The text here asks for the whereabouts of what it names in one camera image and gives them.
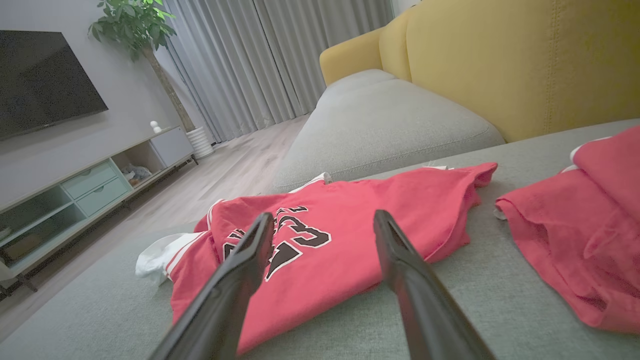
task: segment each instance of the sofa armrest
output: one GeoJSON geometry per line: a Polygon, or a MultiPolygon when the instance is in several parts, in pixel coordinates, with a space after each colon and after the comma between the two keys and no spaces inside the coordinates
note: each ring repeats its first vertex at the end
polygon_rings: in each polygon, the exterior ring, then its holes
{"type": "Polygon", "coordinates": [[[356,72],[382,70],[378,47],[382,29],[331,46],[320,54],[320,68],[327,86],[356,72]]]}

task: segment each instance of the red jersey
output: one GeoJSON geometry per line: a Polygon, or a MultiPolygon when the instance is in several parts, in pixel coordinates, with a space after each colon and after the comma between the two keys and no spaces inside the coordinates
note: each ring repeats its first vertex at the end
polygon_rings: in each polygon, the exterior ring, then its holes
{"type": "Polygon", "coordinates": [[[174,282],[173,321],[262,212],[274,216],[275,249],[249,303],[239,354],[381,281],[376,209],[391,213],[429,262],[468,243],[467,211],[480,203],[476,187],[487,185],[496,168],[419,168],[386,180],[331,184],[319,178],[294,193],[218,201],[196,226],[200,234],[166,267],[174,282]]]}

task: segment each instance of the white wall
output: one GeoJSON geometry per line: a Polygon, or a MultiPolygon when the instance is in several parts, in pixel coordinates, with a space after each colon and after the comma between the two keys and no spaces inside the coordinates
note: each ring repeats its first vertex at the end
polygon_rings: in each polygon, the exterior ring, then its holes
{"type": "Polygon", "coordinates": [[[419,2],[420,0],[391,0],[391,5],[394,9],[394,17],[397,17],[405,10],[409,9],[419,2]]]}
{"type": "Polygon", "coordinates": [[[53,183],[96,159],[180,124],[167,94],[144,58],[87,36],[102,15],[91,0],[0,2],[0,29],[60,31],[102,96],[108,111],[0,142],[0,207],[53,183]]]}

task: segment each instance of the tree trunk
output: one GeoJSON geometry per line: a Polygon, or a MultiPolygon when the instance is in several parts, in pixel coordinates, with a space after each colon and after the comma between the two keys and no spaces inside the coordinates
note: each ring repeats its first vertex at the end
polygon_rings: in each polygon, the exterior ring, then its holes
{"type": "Polygon", "coordinates": [[[160,66],[160,63],[156,59],[154,50],[150,46],[145,46],[142,48],[142,53],[145,55],[149,63],[151,63],[151,67],[156,72],[156,75],[160,80],[160,84],[162,84],[162,87],[166,91],[166,94],[169,95],[169,99],[171,99],[173,107],[175,108],[175,111],[178,112],[180,121],[184,126],[184,131],[188,133],[190,131],[195,130],[196,127],[193,125],[191,118],[189,117],[189,114],[187,114],[187,111],[184,109],[184,106],[180,101],[180,98],[178,98],[178,94],[175,93],[175,90],[173,89],[173,86],[169,82],[169,79],[166,77],[166,74],[164,73],[162,66],[160,66]]]}

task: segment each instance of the folded red cloth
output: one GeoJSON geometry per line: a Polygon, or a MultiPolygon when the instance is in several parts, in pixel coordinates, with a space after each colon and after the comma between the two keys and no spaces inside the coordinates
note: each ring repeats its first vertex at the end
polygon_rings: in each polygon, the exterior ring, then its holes
{"type": "Polygon", "coordinates": [[[584,323],[640,333],[640,127],[589,142],[580,168],[496,200],[540,277],[584,323]]]}

